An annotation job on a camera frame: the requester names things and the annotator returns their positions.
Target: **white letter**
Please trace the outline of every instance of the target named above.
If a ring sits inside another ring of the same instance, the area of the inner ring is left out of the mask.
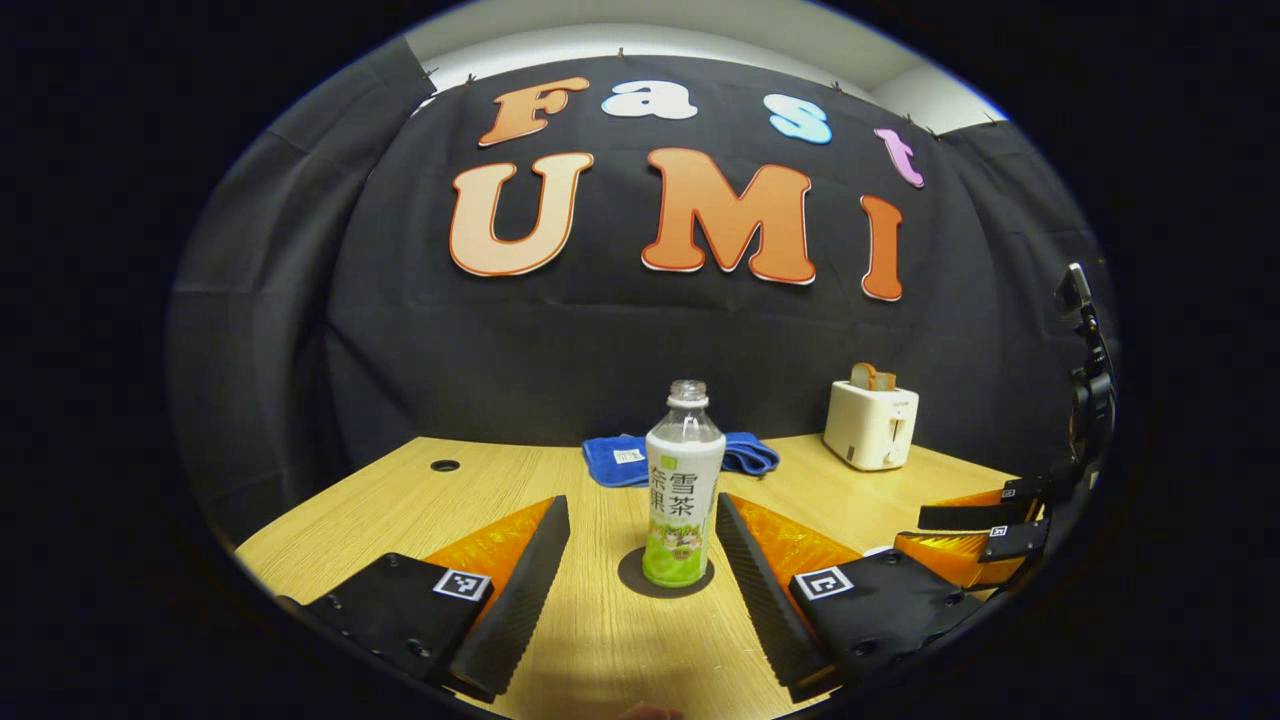
[[[689,104],[689,90],[682,85],[660,79],[635,79],[613,88],[614,95],[600,104],[600,109],[618,118],[658,115],[664,120],[685,120],[698,114]]]

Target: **white ceiling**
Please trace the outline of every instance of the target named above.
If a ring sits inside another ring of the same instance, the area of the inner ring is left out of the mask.
[[[686,28],[764,47],[873,90],[924,60],[805,0],[476,0],[406,35],[420,59],[507,35],[590,23]]]

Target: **black curtain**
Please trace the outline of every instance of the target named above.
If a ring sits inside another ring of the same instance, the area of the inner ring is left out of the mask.
[[[590,87],[545,129],[477,146],[497,96],[575,76]],[[634,79],[685,86],[698,114],[603,113]],[[250,149],[192,241],[170,311],[170,392],[201,498],[237,542],[415,436],[572,446],[643,433],[678,377],[708,382],[722,428],[780,437],[820,432],[831,382],[867,360],[920,393],[918,445],[1011,473],[1065,455],[1083,345],[1052,291],[1070,261],[1107,309],[1110,287],[1070,193],[1009,123],[934,138],[809,81],[689,58],[525,68],[443,91],[410,118],[429,94],[397,44],[348,68]],[[771,94],[818,104],[832,141],[774,131]],[[877,128],[911,146],[923,188],[899,176]],[[764,164],[809,176],[815,281],[765,282],[745,260],[723,273],[709,252],[695,273],[645,268],[658,147],[708,154],[739,193]],[[511,278],[458,268],[453,178],[513,163],[494,224],[520,238],[538,215],[532,161],[568,151],[595,163],[561,254]],[[860,290],[863,195],[904,215],[896,302]]]
[[[434,91],[402,38],[342,69],[250,146],[189,240],[168,311],[169,404],[196,496],[233,542],[353,469],[325,297],[365,179]]]

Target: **orange letter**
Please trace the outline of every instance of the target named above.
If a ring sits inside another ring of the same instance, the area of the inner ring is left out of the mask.
[[[524,90],[513,90],[494,97],[493,101],[498,104],[498,119],[493,123],[492,131],[480,136],[480,147],[534,135],[547,127],[547,120],[536,117],[538,110],[554,115],[563,110],[564,105],[568,105],[566,90],[577,92],[590,85],[584,77],[571,77]]]
[[[521,240],[493,236],[493,217],[498,211],[502,183],[516,174],[516,165],[498,163],[461,173],[453,187],[458,204],[449,228],[449,254],[453,261],[474,275],[520,275],[541,268],[559,255],[573,225],[573,197],[577,176],[594,163],[586,152],[548,155],[534,163],[543,176],[543,197],[538,205],[538,224]]]
[[[759,228],[751,273],[783,283],[813,282],[818,273],[804,228],[804,195],[813,187],[808,176],[763,165],[737,197],[716,163],[696,150],[663,147],[649,154],[649,163],[662,170],[662,219],[658,240],[640,255],[645,266],[677,273],[701,268],[707,255],[694,245],[698,222],[722,270],[737,268]]]
[[[897,279],[897,225],[902,224],[902,213],[874,195],[864,195],[861,204],[872,225],[872,259],[863,275],[863,292],[893,302],[902,297]]]

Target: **towel label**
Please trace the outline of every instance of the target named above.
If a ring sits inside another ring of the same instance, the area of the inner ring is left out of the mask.
[[[617,462],[618,465],[622,465],[623,462],[639,462],[641,460],[644,460],[644,452],[640,452],[639,450],[613,451],[613,461]]]

